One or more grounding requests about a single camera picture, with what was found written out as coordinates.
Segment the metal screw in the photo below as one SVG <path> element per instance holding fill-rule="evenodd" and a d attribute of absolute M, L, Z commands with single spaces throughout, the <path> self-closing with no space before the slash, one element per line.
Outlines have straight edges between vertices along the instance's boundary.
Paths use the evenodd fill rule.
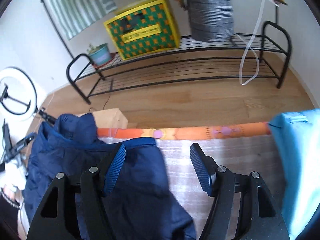
<path fill-rule="evenodd" d="M 97 172 L 97 170 L 98 170 L 97 167 L 91 167 L 91 168 L 89 169 L 89 171 L 90 171 L 91 173 L 95 173 L 95 172 Z"/>
<path fill-rule="evenodd" d="M 63 176 L 64 176 L 63 172 L 59 172 L 56 177 L 57 179 L 62 179 Z"/>
<path fill-rule="evenodd" d="M 225 166 L 219 166 L 218 167 L 218 171 L 220 171 L 220 172 L 226 172 L 226 168 L 225 168 Z"/>
<path fill-rule="evenodd" d="M 254 177 L 255 179 L 260 177 L 259 173 L 255 172 L 255 171 L 253 173 L 251 173 L 251 176 Z"/>

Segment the wire shelf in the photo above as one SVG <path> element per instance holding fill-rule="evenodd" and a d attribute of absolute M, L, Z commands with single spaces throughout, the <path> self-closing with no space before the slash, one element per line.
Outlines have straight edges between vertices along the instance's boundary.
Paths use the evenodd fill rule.
<path fill-rule="evenodd" d="M 137 68 L 113 73 L 106 72 L 105 80 L 99 79 L 88 97 L 119 91 L 128 88 L 143 87 L 161 83 L 173 83 L 203 79 L 238 78 L 241 58 L 195 59 L 194 61 L 175 62 L 146 68 Z M 250 57 L 243 67 L 244 80 L 256 72 L 256 59 Z M 259 76 L 277 78 L 265 62 L 260 63 Z"/>
<path fill-rule="evenodd" d="M 245 34 L 245 33 L 241 33 L 239 35 L 244 39 L 246 43 L 250 41 L 250 38 L 252 36 L 251 34 Z M 263 47 L 261 47 L 261 42 L 262 42 L 262 36 L 257 35 L 253 40 L 251 47 L 254 50 L 286 53 L 281 47 L 279 47 L 277 44 L 274 44 L 273 41 L 268 37 L 265 38 Z M 224 42 L 202 42 L 202 41 L 196 41 L 190 36 L 184 36 L 181 38 L 180 47 L 178 49 L 170 49 L 168 51 L 157 52 L 151 55 L 140 56 L 140 57 L 129 59 L 129 60 L 122 60 L 120 55 L 117 54 L 111 62 L 109 62 L 103 68 L 100 68 L 98 71 L 102 72 L 110 68 L 119 67 L 128 63 L 141 61 L 141 60 L 145 60 L 153 57 L 164 56 L 164 55 L 173 55 L 173 54 L 193 52 L 193 51 L 218 50 L 218 49 L 245 49 L 245 47 L 246 47 L 246 44 L 243 43 L 243 41 L 241 41 L 241 39 L 236 35 L 232 36 L 230 40 L 227 40 Z M 81 73 L 81 75 L 75 79 L 75 81 L 85 78 L 87 76 L 90 76 L 96 72 L 97 70 L 92 65 L 89 65 Z"/>

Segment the person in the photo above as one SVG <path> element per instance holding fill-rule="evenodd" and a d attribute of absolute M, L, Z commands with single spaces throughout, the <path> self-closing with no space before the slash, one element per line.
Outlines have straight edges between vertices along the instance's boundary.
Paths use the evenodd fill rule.
<path fill-rule="evenodd" d="M 21 155 L 16 155 L 9 163 L 5 163 L 0 191 L 0 236 L 1 239 L 20 240 L 25 236 L 18 232 L 18 215 L 21 205 L 17 202 L 17 190 L 24 190 L 27 169 Z"/>

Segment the yellow label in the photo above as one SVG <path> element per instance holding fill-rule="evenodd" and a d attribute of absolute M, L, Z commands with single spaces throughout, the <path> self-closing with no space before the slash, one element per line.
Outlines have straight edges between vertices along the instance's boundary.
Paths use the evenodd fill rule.
<path fill-rule="evenodd" d="M 142 28 L 142 29 L 130 32 L 130 33 L 126 33 L 126 34 L 122 35 L 121 38 L 124 43 L 127 43 L 130 41 L 135 41 L 140 38 L 144 38 L 147 36 L 158 34 L 160 32 L 162 32 L 160 25 L 155 24 L 155 25 L 148 26 L 148 27 L 145 27 L 145 28 Z"/>

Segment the white glove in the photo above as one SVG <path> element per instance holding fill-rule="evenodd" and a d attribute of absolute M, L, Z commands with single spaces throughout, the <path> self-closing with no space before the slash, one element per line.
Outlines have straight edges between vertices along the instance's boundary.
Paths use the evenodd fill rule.
<path fill-rule="evenodd" d="M 26 186 L 27 168 L 21 160 L 21 155 L 16 155 L 9 163 L 5 163 L 5 184 L 15 192 L 24 190 Z"/>

